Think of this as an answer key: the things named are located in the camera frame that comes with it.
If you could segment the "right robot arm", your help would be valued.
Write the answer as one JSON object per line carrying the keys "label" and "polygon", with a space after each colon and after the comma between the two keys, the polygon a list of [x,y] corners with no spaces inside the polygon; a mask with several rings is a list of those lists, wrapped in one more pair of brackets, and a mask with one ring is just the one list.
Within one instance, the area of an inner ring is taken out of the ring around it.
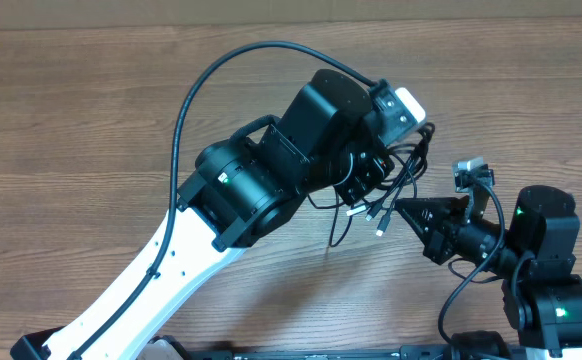
{"label": "right robot arm", "polygon": [[573,267],[580,220],[573,197],[533,185],[519,193],[511,223],[483,212],[497,197],[474,184],[462,198],[401,199],[393,208],[412,227],[423,254],[450,258],[501,279],[503,311],[517,332],[515,347],[496,332],[445,335],[449,357],[466,359],[582,359],[582,278]]}

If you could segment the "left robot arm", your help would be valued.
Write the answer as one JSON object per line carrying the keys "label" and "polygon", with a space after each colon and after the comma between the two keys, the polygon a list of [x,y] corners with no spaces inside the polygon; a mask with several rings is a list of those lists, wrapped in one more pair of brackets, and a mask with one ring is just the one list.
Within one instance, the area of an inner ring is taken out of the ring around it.
{"label": "left robot arm", "polygon": [[156,233],[70,324],[21,337],[15,359],[134,359],[206,281],[326,187],[347,205],[393,169],[386,131],[421,110],[404,89],[323,69],[280,116],[205,148]]}

